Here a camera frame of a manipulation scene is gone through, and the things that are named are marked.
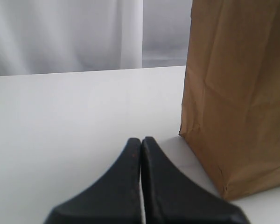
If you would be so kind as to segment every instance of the paper bag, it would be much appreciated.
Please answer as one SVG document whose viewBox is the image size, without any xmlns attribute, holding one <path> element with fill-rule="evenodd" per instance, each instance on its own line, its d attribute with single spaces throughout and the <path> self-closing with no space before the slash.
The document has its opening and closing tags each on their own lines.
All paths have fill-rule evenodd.
<svg viewBox="0 0 280 224">
<path fill-rule="evenodd" d="M 194 0 L 180 135 L 219 193 L 280 185 L 280 0 Z"/>
</svg>

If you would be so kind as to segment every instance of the white table surface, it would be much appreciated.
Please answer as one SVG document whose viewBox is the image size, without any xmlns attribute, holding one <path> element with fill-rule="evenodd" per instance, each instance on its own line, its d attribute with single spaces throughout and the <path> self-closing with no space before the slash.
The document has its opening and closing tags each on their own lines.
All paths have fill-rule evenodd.
<svg viewBox="0 0 280 224">
<path fill-rule="evenodd" d="M 185 67 L 0 77 L 0 224 L 40 224 L 96 181 L 129 137 L 154 136 L 217 195 L 182 138 Z M 280 187 L 234 201 L 252 224 L 280 224 Z"/>
</svg>

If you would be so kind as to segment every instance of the black rubber tip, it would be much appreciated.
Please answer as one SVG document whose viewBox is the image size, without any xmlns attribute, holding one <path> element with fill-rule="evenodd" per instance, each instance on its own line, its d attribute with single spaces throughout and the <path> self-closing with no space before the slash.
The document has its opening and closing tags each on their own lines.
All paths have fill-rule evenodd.
<svg viewBox="0 0 280 224">
<path fill-rule="evenodd" d="M 91 187 L 55 207 L 45 224 L 140 224 L 139 139 L 131 138 L 111 168 Z"/>
<path fill-rule="evenodd" d="M 147 224 L 249 224 L 240 208 L 181 173 L 152 137 L 142 142 L 141 181 Z"/>
</svg>

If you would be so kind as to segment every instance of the white curtain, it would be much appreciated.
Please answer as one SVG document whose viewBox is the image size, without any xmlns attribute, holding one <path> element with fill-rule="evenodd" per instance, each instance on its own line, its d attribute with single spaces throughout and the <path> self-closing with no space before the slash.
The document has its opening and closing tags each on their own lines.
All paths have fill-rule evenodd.
<svg viewBox="0 0 280 224">
<path fill-rule="evenodd" d="M 0 76 L 184 64 L 190 4 L 0 0 Z"/>
</svg>

